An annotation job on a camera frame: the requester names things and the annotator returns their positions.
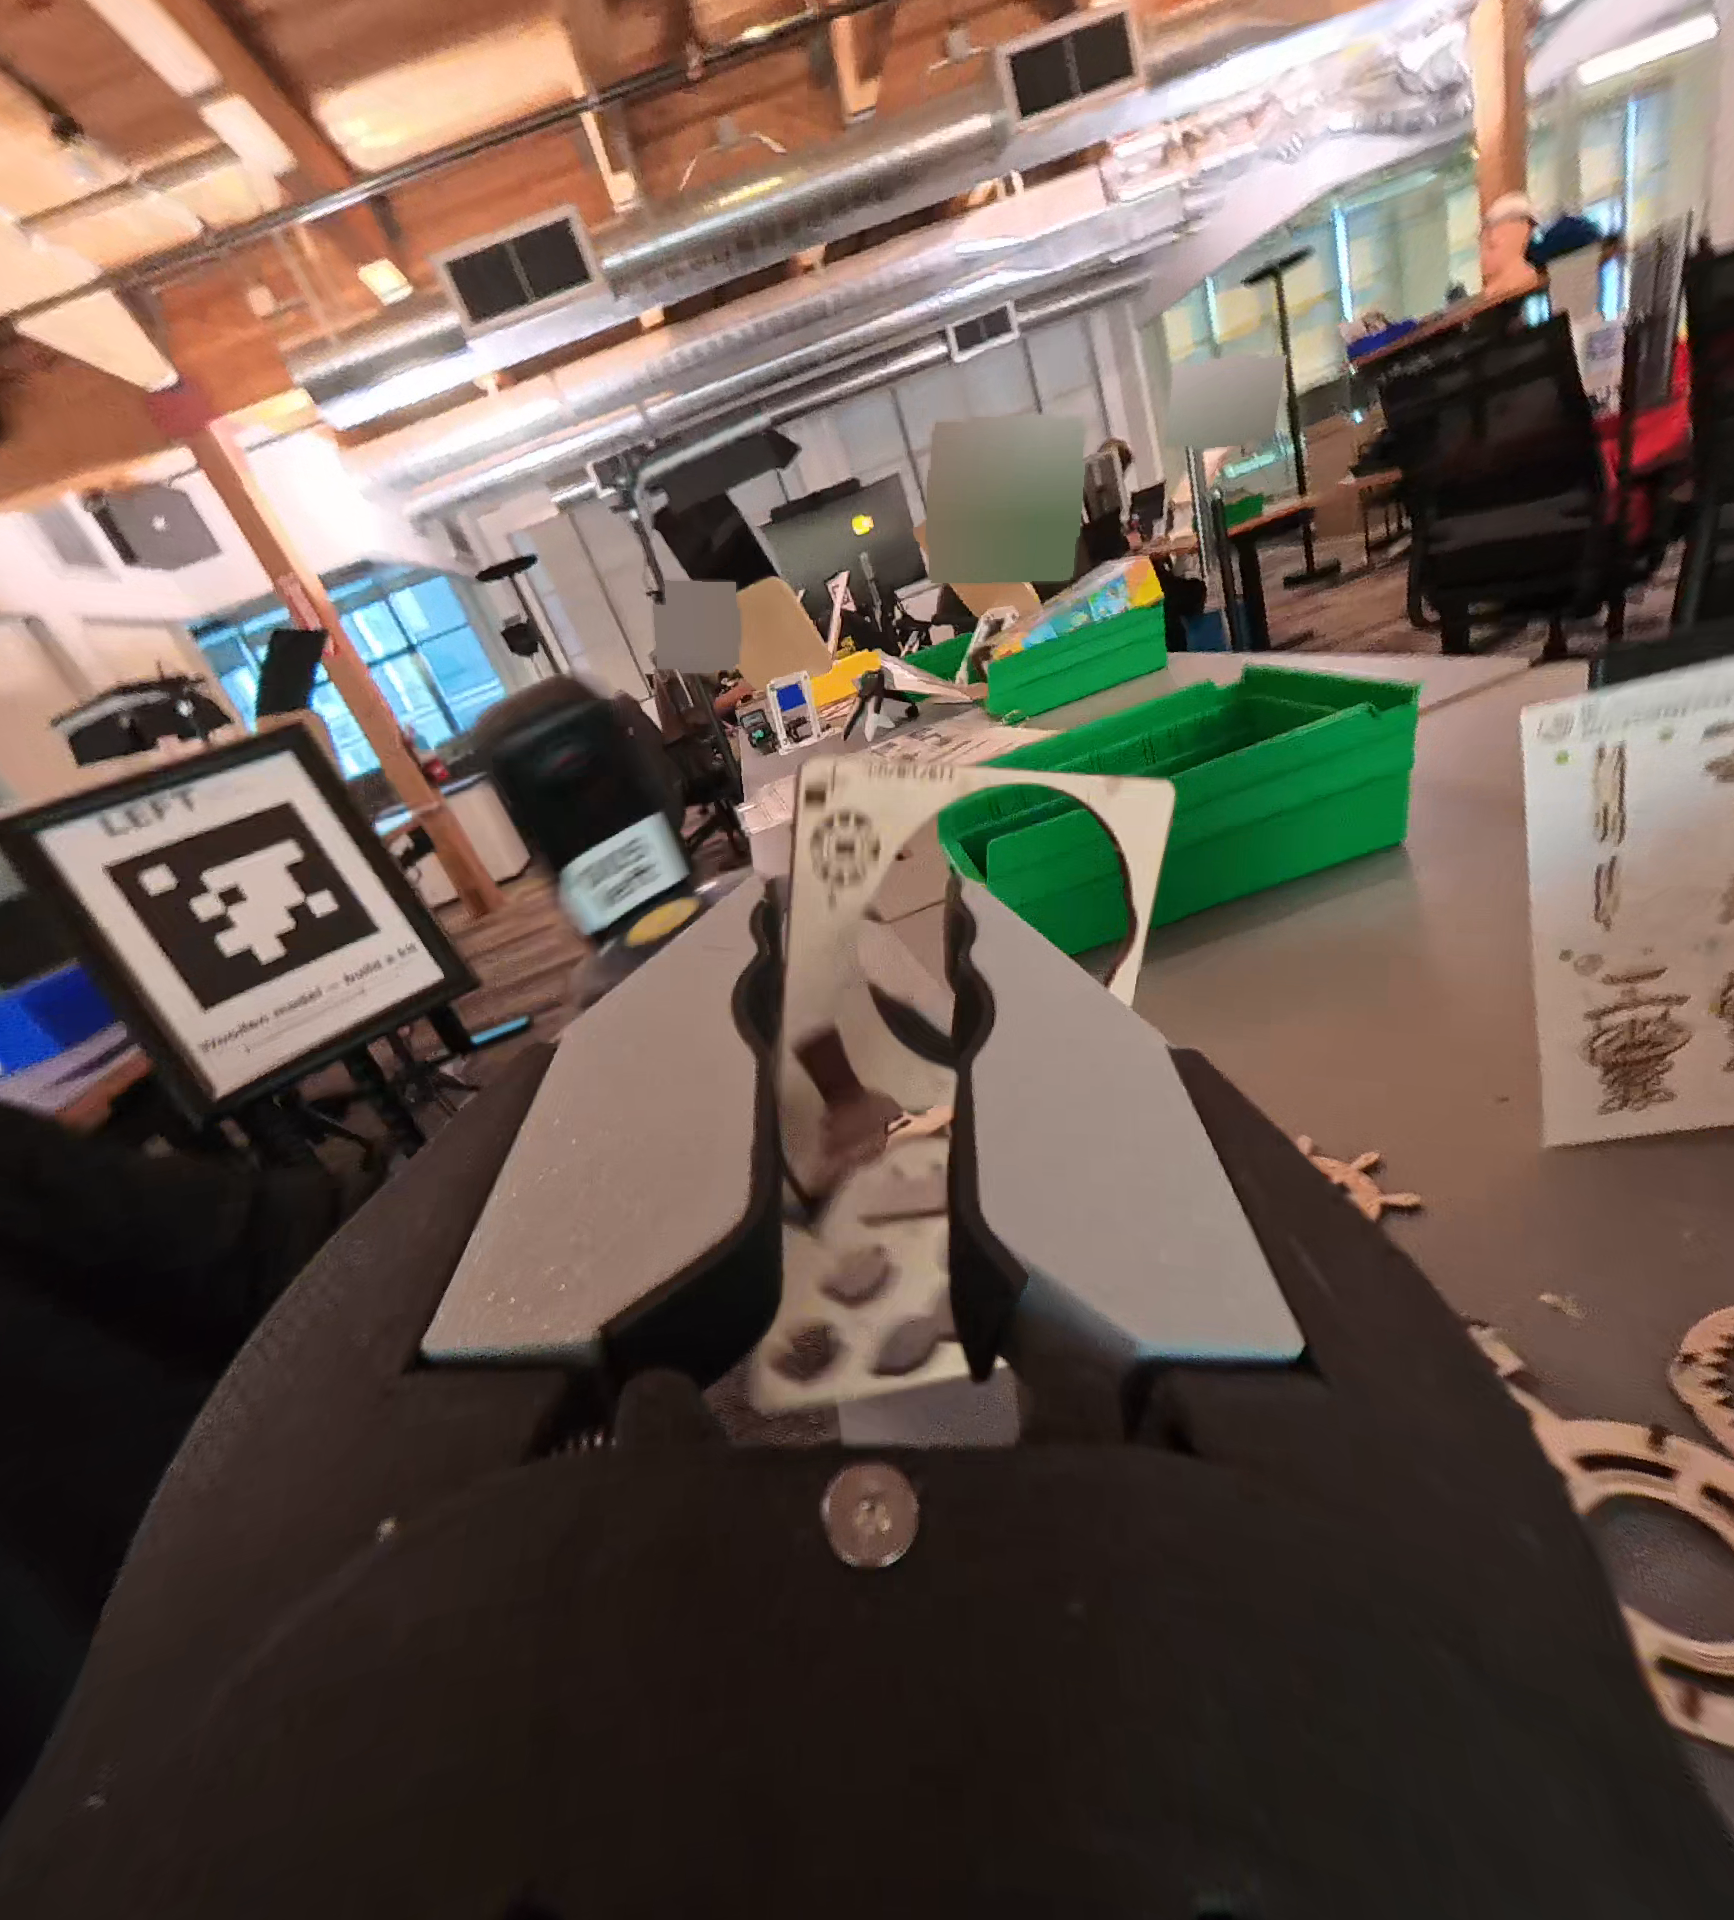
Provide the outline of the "folded paper instruction sheet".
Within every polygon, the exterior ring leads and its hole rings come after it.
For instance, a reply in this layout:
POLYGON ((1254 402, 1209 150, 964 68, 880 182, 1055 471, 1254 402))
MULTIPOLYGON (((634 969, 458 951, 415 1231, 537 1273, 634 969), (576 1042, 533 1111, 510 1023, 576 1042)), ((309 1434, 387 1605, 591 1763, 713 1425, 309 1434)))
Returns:
POLYGON ((1734 1129, 1734 657, 1520 716, 1549 1148, 1734 1129))

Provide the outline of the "colourful printed box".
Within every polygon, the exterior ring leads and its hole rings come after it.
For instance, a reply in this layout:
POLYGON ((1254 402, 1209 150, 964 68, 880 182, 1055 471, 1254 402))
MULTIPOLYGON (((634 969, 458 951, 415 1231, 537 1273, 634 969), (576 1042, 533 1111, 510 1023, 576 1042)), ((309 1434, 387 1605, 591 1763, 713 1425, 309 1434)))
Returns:
POLYGON ((1130 555, 1096 566, 1055 599, 1018 614, 999 630, 994 659, 1009 659, 1165 601, 1163 581, 1148 555, 1130 555))

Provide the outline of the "small green bin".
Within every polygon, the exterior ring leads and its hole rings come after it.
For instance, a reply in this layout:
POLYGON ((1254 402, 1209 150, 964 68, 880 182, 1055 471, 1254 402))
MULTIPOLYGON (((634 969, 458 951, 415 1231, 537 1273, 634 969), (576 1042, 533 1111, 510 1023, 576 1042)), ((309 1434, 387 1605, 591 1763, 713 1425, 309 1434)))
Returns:
POLYGON ((886 657, 897 692, 935 705, 973 705, 1022 720, 1163 672, 1168 616, 1156 599, 1094 616, 1089 606, 1040 606, 1030 616, 1001 602, 973 632, 886 657))

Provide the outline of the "round slotted wooden wheel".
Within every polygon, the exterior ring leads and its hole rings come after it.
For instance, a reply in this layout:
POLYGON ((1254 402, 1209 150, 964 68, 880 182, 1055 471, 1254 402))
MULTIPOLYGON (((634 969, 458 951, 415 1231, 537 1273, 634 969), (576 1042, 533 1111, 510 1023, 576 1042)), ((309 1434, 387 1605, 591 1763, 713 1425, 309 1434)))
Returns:
MULTIPOLYGON (((1589 1523, 1621 1503, 1648 1505, 1711 1535, 1734 1561, 1734 1461, 1669 1430, 1565 1418, 1530 1393, 1508 1395, 1589 1523)), ((1623 1605, 1629 1640, 1670 1726, 1734 1754, 1734 1637, 1701 1638, 1623 1605)))

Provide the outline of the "large empty green bin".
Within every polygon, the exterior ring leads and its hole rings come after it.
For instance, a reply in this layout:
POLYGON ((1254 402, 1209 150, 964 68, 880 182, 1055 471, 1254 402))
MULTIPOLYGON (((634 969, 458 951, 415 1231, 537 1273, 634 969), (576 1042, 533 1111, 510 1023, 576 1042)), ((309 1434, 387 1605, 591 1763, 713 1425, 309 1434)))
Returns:
MULTIPOLYGON (((1001 757, 1013 772, 1174 790, 1151 924, 1165 929, 1408 837, 1421 686, 1285 666, 1186 685, 1001 757)), ((1129 935, 1113 838, 1044 785, 984 789, 937 823, 950 872, 1063 952, 1129 935)))

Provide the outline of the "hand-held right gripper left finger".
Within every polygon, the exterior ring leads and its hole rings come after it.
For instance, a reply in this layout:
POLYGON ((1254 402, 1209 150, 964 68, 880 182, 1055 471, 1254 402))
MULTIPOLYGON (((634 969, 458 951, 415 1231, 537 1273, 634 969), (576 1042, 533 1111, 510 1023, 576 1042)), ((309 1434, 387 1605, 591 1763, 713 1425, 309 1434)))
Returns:
POLYGON ((781 917, 745 881, 564 1031, 423 1333, 430 1366, 713 1387, 785 1294, 781 917))

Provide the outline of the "wooden sheet with round hole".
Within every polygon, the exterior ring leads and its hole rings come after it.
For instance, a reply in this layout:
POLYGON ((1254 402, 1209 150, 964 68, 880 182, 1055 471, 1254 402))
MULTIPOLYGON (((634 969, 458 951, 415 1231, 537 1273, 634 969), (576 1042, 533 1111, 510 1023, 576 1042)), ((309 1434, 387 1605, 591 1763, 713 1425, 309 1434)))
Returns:
POLYGON ((957 808, 979 827, 1049 813, 1110 856, 1120 926, 1085 951, 1110 951, 1109 997, 1136 997, 1174 813, 1166 780, 873 752, 807 769, 777 1069, 783 1300, 746 1376, 769 1418, 971 1376, 950 1310, 950 1159, 977 1096, 961 1093, 950 1021, 933 1021, 885 969, 908 948, 867 940, 898 858, 957 808))

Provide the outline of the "silver air duct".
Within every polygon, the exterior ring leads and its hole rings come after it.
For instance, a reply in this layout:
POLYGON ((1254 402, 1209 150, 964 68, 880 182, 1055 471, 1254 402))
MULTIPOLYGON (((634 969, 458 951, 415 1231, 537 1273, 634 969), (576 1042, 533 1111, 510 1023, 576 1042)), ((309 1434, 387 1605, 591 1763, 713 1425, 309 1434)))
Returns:
POLYGON ((950 268, 1022 260, 1069 229, 1156 205, 1174 226, 1259 154, 1291 163, 1326 137, 1415 138, 1465 122, 1470 80, 1408 88, 1377 67, 1364 84, 1283 76, 1265 88, 1183 109, 1174 86, 1161 106, 1127 94, 1044 122, 1002 128, 999 109, 922 109, 803 156, 771 175, 724 182, 647 215, 610 222, 586 242, 592 277, 564 294, 471 317, 479 268, 521 265, 521 236, 474 242, 438 265, 442 291, 384 318, 292 350, 290 380, 341 428, 380 421, 722 296, 753 278, 816 256, 816 268, 876 256, 908 229, 946 229, 950 268))

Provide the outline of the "framed black-and-white marker sign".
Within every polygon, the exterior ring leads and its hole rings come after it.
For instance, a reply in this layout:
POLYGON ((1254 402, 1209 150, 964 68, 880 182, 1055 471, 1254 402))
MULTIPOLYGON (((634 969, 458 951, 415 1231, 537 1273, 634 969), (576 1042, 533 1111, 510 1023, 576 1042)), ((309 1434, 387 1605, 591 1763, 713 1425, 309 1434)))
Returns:
POLYGON ((304 724, 0 813, 0 854, 196 1122, 480 987, 304 724))

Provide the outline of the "black floor lamp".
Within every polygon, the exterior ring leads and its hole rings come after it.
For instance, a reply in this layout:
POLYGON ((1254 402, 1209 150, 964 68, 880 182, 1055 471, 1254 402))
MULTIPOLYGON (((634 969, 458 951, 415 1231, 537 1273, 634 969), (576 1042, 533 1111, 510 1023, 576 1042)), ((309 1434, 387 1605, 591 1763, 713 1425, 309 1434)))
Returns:
MULTIPOLYGON (((1315 488, 1303 402, 1303 379, 1296 353, 1295 309, 1313 294, 1313 286, 1309 286, 1309 283, 1315 280, 1318 285, 1322 318, 1329 318, 1326 273, 1315 262, 1316 251, 1313 242, 1299 242, 1267 256, 1242 280, 1247 288, 1259 292, 1265 302, 1270 302, 1270 321, 1274 327, 1272 339, 1283 365, 1283 415, 1293 494, 1305 503, 1313 498, 1315 488)), ((1341 574, 1341 564, 1334 560, 1322 560, 1316 551, 1315 514, 1316 509, 1309 505, 1300 509, 1288 522, 1293 528, 1296 528, 1300 541, 1300 564, 1293 566, 1285 574, 1285 588, 1288 591, 1321 586, 1341 574)))

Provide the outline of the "black computer monitor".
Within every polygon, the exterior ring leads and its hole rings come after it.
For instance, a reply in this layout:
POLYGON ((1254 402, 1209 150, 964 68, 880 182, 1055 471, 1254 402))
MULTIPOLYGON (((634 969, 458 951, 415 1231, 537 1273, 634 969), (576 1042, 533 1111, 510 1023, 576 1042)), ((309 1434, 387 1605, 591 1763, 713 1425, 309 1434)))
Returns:
POLYGON ((929 563, 898 474, 849 482, 792 501, 759 528, 777 573, 808 609, 829 606, 835 579, 849 579, 859 609, 929 581, 929 563))

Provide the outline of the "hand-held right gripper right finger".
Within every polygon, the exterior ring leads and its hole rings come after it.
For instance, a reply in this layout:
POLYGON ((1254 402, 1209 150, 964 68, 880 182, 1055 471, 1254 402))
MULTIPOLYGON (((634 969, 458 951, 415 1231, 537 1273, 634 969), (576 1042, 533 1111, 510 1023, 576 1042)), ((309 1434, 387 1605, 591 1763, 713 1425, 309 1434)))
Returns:
POLYGON ((974 884, 946 919, 950 1319, 997 1369, 1287 1369, 1309 1343, 1166 1040, 974 884))

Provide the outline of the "wooden ship wheel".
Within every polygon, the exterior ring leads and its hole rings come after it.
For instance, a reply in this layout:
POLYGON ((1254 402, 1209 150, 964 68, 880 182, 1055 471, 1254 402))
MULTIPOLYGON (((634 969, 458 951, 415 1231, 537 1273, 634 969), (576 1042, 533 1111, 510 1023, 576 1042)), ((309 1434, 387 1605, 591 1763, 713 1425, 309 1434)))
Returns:
POLYGON ((1378 1226, 1386 1215, 1419 1215, 1426 1200, 1419 1192, 1383 1188, 1385 1154, 1366 1150, 1353 1159, 1332 1156, 1311 1136, 1296 1136, 1295 1146, 1345 1202, 1366 1222, 1378 1226))

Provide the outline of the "person's left forearm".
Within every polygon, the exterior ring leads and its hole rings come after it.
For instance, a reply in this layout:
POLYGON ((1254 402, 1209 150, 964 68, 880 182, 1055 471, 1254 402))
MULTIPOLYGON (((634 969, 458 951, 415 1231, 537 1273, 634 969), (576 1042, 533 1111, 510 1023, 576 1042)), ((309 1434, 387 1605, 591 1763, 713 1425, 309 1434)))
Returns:
POLYGON ((131 1535, 352 1210, 322 1164, 152 1156, 0 1102, 0 1519, 131 1535))

